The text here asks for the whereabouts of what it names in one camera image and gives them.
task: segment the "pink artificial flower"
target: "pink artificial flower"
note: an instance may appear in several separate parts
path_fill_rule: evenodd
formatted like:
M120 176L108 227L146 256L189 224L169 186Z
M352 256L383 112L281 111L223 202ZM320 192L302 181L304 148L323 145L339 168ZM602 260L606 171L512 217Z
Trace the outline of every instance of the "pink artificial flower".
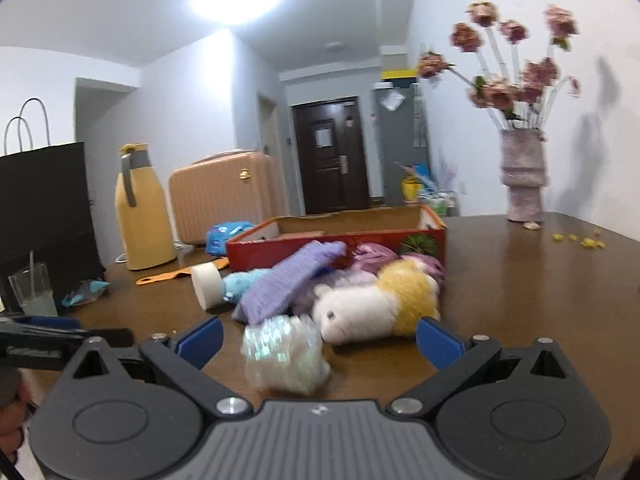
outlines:
M568 36L579 34L574 16L566 9L557 5L549 5L545 11L546 23L554 38L564 40Z
M522 80L537 86L551 86L558 79L560 70L550 57L540 63L527 61L522 70Z
M522 40L526 40L529 37L527 27L516 20L507 20L506 22L502 22L500 24L500 32L512 45L515 45Z
M483 89L483 94L492 108L503 111L513 109L514 91L507 78L492 79Z
M476 108L487 108L489 103L484 97L484 89L468 88L466 95Z
M574 76L571 76L569 79L569 83L571 84L571 89L569 90L569 94L574 97L580 97L580 93L582 92L582 86L580 85L580 81L578 81Z
M545 57L538 67L543 86L551 86L560 77L560 69L550 57Z
M498 21L498 8L491 2L475 2L466 10L471 15L471 21L480 27L491 27Z
M542 89L542 85L536 83L524 83L518 101L524 101L526 103L533 104L542 95Z
M430 79L448 68L449 63L444 61L444 58L440 54L429 52L420 58L416 70L420 77Z
M460 22L453 26L451 44L459 47L462 52L477 52L482 40L480 35L466 23Z

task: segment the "brown door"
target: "brown door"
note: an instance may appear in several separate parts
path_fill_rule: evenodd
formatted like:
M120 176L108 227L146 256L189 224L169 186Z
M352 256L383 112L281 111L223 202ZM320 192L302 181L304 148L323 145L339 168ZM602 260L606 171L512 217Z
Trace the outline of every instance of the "brown door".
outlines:
M293 107L307 214L369 207L358 99Z

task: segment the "iridescent plastic bag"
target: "iridescent plastic bag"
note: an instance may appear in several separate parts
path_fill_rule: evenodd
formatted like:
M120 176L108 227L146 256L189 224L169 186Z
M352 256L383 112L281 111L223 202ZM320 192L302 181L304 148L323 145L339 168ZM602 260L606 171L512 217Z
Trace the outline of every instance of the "iridescent plastic bag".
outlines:
M259 390L276 389L311 395L329 376L322 358L322 337L312 319L277 316L248 326L242 338L244 371Z

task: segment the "glass cup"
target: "glass cup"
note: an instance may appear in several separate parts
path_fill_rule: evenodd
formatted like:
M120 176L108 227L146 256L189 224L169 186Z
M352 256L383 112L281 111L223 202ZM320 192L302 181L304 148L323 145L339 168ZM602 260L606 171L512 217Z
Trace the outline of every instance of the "glass cup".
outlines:
M9 282L25 314L50 317L58 315L45 264L33 264L33 279L31 269L26 267L9 276Z

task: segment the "purple knitted cloth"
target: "purple knitted cloth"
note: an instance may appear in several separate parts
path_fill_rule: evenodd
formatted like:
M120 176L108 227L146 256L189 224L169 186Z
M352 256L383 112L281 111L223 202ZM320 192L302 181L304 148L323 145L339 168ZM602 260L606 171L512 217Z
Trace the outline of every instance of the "purple knitted cloth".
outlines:
M296 293L339 256L344 256L343 242L309 242L289 258L271 268L271 272L258 278L245 292L233 313L236 321L246 320L255 325L265 319L284 314Z

